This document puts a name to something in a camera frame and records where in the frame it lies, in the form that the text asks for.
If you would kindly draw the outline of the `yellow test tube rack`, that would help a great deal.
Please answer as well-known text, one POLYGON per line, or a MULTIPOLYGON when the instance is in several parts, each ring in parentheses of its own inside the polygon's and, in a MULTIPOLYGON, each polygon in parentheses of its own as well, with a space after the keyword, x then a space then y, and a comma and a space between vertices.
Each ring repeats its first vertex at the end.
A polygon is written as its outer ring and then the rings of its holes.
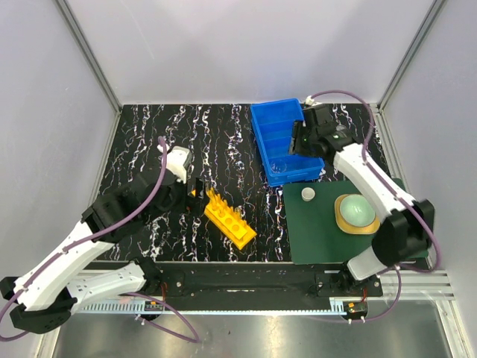
POLYGON ((243 249, 256 237, 256 231, 243 219, 236 219, 230 206, 213 188, 206 190, 209 203, 205 206, 206 217, 237 247, 243 249))

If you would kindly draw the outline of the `blue plastic compartment bin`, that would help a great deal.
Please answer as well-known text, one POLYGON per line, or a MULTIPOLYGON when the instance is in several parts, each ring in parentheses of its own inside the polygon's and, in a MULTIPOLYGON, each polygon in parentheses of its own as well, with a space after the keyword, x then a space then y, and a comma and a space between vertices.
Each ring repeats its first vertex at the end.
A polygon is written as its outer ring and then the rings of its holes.
POLYGON ((303 110, 298 99, 252 104, 250 112, 253 132, 269 186, 318 179, 324 168, 322 159, 288 153, 294 121, 303 120, 303 110), (287 172, 278 175, 271 172, 270 162, 275 158, 286 160, 287 172))

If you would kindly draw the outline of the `clear round flask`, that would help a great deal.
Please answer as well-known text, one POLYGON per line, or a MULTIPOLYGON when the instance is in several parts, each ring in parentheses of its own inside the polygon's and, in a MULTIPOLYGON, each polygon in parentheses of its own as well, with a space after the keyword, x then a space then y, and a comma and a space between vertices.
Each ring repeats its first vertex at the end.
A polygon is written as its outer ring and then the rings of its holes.
POLYGON ((282 158, 275 158, 270 162, 271 172, 273 174, 282 174, 287 172, 288 166, 285 159, 282 158))

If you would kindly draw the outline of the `white round cap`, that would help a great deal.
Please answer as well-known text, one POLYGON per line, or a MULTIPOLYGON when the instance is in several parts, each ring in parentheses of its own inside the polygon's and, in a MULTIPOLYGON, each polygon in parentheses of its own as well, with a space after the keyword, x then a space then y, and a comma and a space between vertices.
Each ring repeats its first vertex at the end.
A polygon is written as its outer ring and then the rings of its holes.
POLYGON ((301 198, 305 202, 310 202, 315 198, 315 191, 311 187, 305 187, 301 191, 301 198))

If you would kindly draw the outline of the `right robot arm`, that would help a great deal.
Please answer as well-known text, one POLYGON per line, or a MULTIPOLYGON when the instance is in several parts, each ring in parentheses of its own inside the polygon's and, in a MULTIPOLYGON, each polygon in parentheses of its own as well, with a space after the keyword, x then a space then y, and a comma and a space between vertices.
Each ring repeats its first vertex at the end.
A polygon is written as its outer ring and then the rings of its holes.
POLYGON ((370 247, 348 260, 338 277, 345 295, 358 294, 369 277, 431 248, 434 206, 397 186, 368 155, 366 145, 331 118, 327 105, 303 108, 303 119, 292 127, 289 152, 319 157, 343 173, 380 221, 370 247))

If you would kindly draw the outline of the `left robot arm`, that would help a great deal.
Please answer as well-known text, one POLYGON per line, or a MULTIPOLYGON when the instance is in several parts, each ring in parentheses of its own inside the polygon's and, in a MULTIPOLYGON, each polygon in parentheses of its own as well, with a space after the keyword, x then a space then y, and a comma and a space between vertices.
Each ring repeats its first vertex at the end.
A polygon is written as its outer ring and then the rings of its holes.
POLYGON ((99 195, 82 214, 72 232, 36 268, 21 277, 1 280, 1 295, 8 301, 3 313, 24 336, 43 334, 64 324, 80 308, 110 296, 138 292, 153 295, 164 280, 151 258, 136 257, 127 265, 91 280, 78 273, 96 257, 139 232, 164 213, 200 216, 209 199, 203 181, 190 192, 171 173, 158 184, 151 175, 99 195))

